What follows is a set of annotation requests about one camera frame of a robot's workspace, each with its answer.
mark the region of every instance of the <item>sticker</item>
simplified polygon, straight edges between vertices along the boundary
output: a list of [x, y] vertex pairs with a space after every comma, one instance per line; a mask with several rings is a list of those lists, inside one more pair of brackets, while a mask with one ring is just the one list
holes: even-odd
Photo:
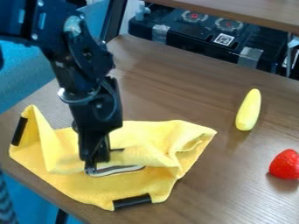
[[233, 40], [233, 36], [220, 33], [220, 35], [218, 35], [218, 37], [213, 42], [222, 46], [229, 46], [233, 42]]

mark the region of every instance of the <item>screw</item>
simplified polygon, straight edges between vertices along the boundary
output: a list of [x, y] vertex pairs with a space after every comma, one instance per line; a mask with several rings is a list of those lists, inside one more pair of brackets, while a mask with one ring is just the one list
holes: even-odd
[[38, 34], [33, 33], [33, 34], [31, 35], [31, 38], [32, 38], [33, 40], [38, 40]]
[[44, 6], [44, 2], [42, 0], [38, 0], [38, 6], [39, 7], [43, 7]]
[[95, 105], [95, 107], [97, 108], [97, 109], [101, 109], [102, 108], [102, 104], [101, 103], [97, 103], [96, 105]]

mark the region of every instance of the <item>metal bracket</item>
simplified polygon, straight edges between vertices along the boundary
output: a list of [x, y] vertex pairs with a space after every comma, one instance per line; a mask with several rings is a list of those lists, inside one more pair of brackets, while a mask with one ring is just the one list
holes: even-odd
[[287, 77], [289, 78], [292, 72], [292, 53], [294, 47], [299, 46], [299, 37], [294, 36], [289, 32], [288, 34], [288, 53], [287, 53]]

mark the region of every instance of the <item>wooden table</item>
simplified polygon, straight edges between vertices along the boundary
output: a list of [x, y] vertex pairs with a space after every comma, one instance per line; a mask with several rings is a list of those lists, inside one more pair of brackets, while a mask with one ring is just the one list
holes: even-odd
[[[91, 223], [299, 223], [299, 182], [268, 175], [278, 152], [298, 150], [299, 82], [131, 36], [118, 37], [108, 47], [115, 55], [112, 75], [120, 82], [125, 119], [183, 119], [218, 131], [169, 199], [104, 211], [68, 198], [8, 157], [26, 105], [37, 105], [54, 128], [70, 125], [67, 105], [56, 96], [56, 81], [0, 116], [5, 172]], [[251, 88], [262, 93], [261, 117], [251, 132], [240, 132], [233, 121]]]
[[299, 35], [298, 0], [147, 0]]

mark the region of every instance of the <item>red strawberry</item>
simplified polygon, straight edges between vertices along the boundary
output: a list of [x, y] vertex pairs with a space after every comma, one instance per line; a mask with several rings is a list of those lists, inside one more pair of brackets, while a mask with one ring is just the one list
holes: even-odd
[[299, 179], [299, 154], [295, 150], [284, 150], [272, 161], [269, 172], [281, 179]]

